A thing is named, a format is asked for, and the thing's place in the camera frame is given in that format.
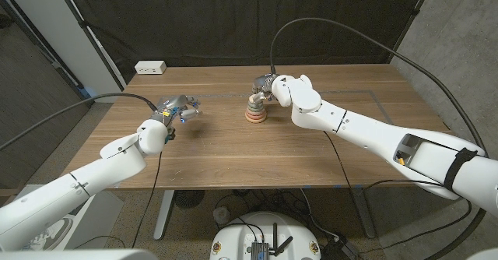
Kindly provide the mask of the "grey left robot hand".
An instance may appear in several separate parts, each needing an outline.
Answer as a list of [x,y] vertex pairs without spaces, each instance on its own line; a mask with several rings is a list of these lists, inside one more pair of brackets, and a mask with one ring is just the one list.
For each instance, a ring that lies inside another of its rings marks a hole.
[[185,122],[200,115],[200,104],[201,102],[193,96],[178,95],[170,99],[163,97],[151,119],[162,122],[165,126],[169,126],[175,118]]

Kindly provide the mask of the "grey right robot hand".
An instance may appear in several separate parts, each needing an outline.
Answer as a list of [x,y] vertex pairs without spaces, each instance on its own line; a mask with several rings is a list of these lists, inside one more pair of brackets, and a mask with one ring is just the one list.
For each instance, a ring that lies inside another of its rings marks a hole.
[[272,93],[272,84],[277,77],[277,74],[269,73],[267,75],[256,78],[253,81],[250,102],[253,104],[259,104],[263,100],[274,100],[275,97]]

